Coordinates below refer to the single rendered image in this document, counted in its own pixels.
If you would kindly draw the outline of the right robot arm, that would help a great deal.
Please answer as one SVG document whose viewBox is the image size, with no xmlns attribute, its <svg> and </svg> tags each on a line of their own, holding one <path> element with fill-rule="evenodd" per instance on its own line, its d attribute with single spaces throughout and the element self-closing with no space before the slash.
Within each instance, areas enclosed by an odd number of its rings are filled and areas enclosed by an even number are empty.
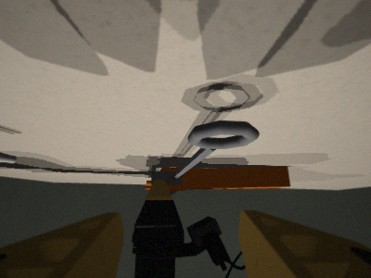
<svg viewBox="0 0 371 278">
<path fill-rule="evenodd" d="M 225 271 L 227 268 L 224 262 L 228 257 L 218 239 L 222 231 L 217 220 L 208 216 L 186 229 L 192 242 L 182 244 L 183 257 L 196 256 L 207 249 L 212 262 L 216 266 L 221 265 L 222 270 Z"/>
</svg>

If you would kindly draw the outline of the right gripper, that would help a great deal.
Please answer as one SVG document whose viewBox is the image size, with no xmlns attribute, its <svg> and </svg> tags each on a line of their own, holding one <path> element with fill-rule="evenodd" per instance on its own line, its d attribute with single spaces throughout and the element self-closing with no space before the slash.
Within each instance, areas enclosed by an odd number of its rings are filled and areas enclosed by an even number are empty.
<svg viewBox="0 0 371 278">
<path fill-rule="evenodd" d="M 174 278 L 175 258 L 183 256 L 184 229 L 164 180 L 151 185 L 134 225 L 132 243 L 134 278 Z"/>
</svg>

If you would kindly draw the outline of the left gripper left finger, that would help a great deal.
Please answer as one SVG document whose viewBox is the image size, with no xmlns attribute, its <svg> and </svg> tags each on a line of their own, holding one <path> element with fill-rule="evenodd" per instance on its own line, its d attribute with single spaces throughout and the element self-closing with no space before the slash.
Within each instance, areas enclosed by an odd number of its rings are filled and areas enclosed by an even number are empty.
<svg viewBox="0 0 371 278">
<path fill-rule="evenodd" d="M 0 247 L 0 278 L 116 278 L 123 238 L 120 212 L 78 221 Z"/>
</svg>

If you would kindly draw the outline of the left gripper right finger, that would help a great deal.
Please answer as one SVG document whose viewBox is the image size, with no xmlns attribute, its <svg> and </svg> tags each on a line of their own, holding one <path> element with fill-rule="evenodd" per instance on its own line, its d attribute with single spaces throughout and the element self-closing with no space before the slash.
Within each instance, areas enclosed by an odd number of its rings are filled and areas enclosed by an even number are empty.
<svg viewBox="0 0 371 278">
<path fill-rule="evenodd" d="M 248 278 L 371 278 L 371 248 L 293 221 L 241 210 L 238 237 Z"/>
</svg>

